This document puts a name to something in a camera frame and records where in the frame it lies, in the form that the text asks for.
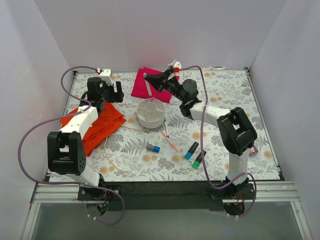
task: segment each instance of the white bowl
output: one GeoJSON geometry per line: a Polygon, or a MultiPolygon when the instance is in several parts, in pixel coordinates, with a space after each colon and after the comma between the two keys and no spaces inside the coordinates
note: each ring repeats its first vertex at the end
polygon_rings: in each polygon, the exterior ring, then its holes
{"type": "Polygon", "coordinates": [[[145,99],[139,103],[136,108],[139,123],[147,129],[156,129],[160,127],[166,117],[166,107],[162,101],[151,98],[145,99]]]}

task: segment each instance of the floral tablecloth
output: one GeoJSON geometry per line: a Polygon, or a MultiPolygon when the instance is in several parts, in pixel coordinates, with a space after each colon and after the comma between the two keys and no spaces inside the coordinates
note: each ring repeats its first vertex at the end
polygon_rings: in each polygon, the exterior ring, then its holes
{"type": "MultiPolygon", "coordinates": [[[[142,129],[139,124],[136,108],[141,98],[131,96],[136,78],[136,72],[114,73],[113,79],[121,81],[124,99],[121,103],[114,103],[114,107],[124,114],[130,128],[142,129]]],[[[198,98],[205,100],[204,88],[200,72],[197,70],[179,73],[180,81],[193,79],[197,82],[198,98]]],[[[241,107],[251,120],[258,138],[255,146],[259,153],[249,158],[248,172],[257,180],[276,180],[279,174],[269,140],[261,121],[261,117],[252,93],[249,80],[244,70],[206,70],[205,83],[208,91],[209,103],[218,108],[233,109],[241,107]]],[[[96,74],[79,73],[75,79],[72,94],[81,96],[87,90],[87,79],[96,74]]],[[[180,113],[181,102],[172,97],[166,107],[166,120],[170,139],[177,146],[176,152],[161,135],[164,125],[152,130],[132,130],[120,127],[107,139],[107,153],[113,163],[122,172],[118,172],[107,160],[104,152],[104,142],[87,157],[87,165],[97,173],[103,175],[106,181],[201,181],[205,180],[202,164],[198,169],[192,164],[200,152],[197,148],[190,160],[184,158],[190,146],[200,143],[200,121],[193,121],[183,117],[180,113]],[[160,147],[160,152],[147,151],[150,143],[160,147]]],[[[70,99],[67,111],[77,108],[79,101],[70,99]]],[[[207,151],[205,161],[209,176],[212,180],[224,180],[229,169],[228,151],[224,148],[219,130],[209,124],[204,125],[204,148],[207,151]]],[[[51,182],[70,181],[70,178],[52,173],[51,182]]]]}

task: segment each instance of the glass panel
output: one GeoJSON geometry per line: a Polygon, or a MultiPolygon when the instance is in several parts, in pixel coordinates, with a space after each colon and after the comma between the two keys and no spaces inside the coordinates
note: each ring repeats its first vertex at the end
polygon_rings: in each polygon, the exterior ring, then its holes
{"type": "MultiPolygon", "coordinates": [[[[128,210],[116,226],[87,217],[85,207],[82,203],[41,204],[32,239],[302,239],[290,202],[257,202],[238,221],[204,209],[128,210]]],[[[102,218],[112,221],[119,215],[106,212],[102,218]]]]}

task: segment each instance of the white panel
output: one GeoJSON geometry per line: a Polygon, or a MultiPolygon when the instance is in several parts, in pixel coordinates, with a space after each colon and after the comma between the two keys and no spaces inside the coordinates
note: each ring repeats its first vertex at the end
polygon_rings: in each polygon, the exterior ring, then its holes
{"type": "Polygon", "coordinates": [[[285,0],[35,0],[69,65],[250,67],[285,0]]]}
{"type": "MultiPolygon", "coordinates": [[[[32,0],[0,0],[0,23],[0,239],[16,240],[35,186],[20,170],[18,144],[30,127],[63,113],[60,76],[69,66],[32,0]]],[[[27,171],[40,180],[47,168],[47,135],[58,125],[40,127],[22,148],[27,171]]]]}
{"type": "Polygon", "coordinates": [[[313,239],[320,239],[320,2],[287,0],[252,69],[284,176],[294,180],[313,239]]]}

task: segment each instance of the fabric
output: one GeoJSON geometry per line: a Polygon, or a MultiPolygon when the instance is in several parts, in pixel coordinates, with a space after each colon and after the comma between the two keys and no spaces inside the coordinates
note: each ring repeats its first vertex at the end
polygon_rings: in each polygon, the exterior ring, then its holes
{"type": "MultiPolygon", "coordinates": [[[[217,108],[234,109],[241,107],[254,126],[258,138],[254,145],[259,153],[248,160],[248,172],[257,180],[278,180],[279,174],[275,157],[270,148],[265,126],[262,123],[259,110],[253,95],[247,74],[243,70],[204,70],[209,105],[217,108]]],[[[137,72],[114,73],[113,77],[121,81],[124,93],[123,102],[113,103],[113,106],[126,118],[124,126],[142,129],[137,118],[137,106],[140,98],[131,96],[137,72]]],[[[87,91],[87,79],[95,77],[94,73],[78,73],[72,94],[81,96],[87,91]]],[[[201,75],[198,70],[179,72],[180,82],[193,79],[198,86],[198,98],[205,100],[201,75]]],[[[148,181],[205,181],[204,167],[200,164],[196,170],[192,164],[200,152],[200,146],[190,158],[185,154],[194,142],[200,143],[200,121],[183,117],[179,109],[181,102],[173,97],[170,104],[165,105],[165,118],[170,139],[179,149],[176,152],[160,131],[164,125],[150,130],[136,131],[119,127],[106,141],[106,150],[114,164],[124,173],[119,173],[108,161],[101,144],[86,158],[86,164],[95,172],[103,175],[110,182],[148,182],[148,181]],[[148,151],[147,143],[160,147],[160,152],[148,151]]],[[[79,101],[70,98],[67,110],[73,110],[79,101]]],[[[212,180],[225,180],[229,170],[229,154],[221,139],[219,129],[213,125],[204,124],[203,144],[206,150],[205,162],[208,174],[212,180]]],[[[51,182],[72,181],[65,175],[50,174],[51,182]]]]}
{"type": "MultiPolygon", "coordinates": [[[[74,114],[77,111],[78,108],[68,114],[74,114]]],[[[124,115],[118,112],[111,103],[106,102],[104,104],[104,110],[99,118],[92,124],[92,127],[88,129],[82,139],[85,155],[90,156],[93,149],[96,149],[106,137],[112,134],[126,121],[123,116],[124,115]]],[[[72,117],[61,119],[60,123],[62,124],[62,127],[67,125],[71,119],[72,117]]]]}
{"type": "Polygon", "coordinates": [[[147,67],[144,67],[143,69],[139,69],[139,71],[136,74],[136,78],[134,81],[134,86],[133,90],[131,93],[131,96],[133,97],[138,97],[142,99],[148,99],[151,97],[155,97],[156,99],[160,100],[161,102],[164,103],[170,103],[170,99],[172,95],[167,92],[166,90],[163,90],[163,92],[158,93],[153,86],[150,85],[150,89],[152,92],[152,96],[149,96],[147,86],[146,86],[146,81],[144,78],[144,73],[147,75],[156,75],[162,73],[161,71],[153,70],[147,67]]]}

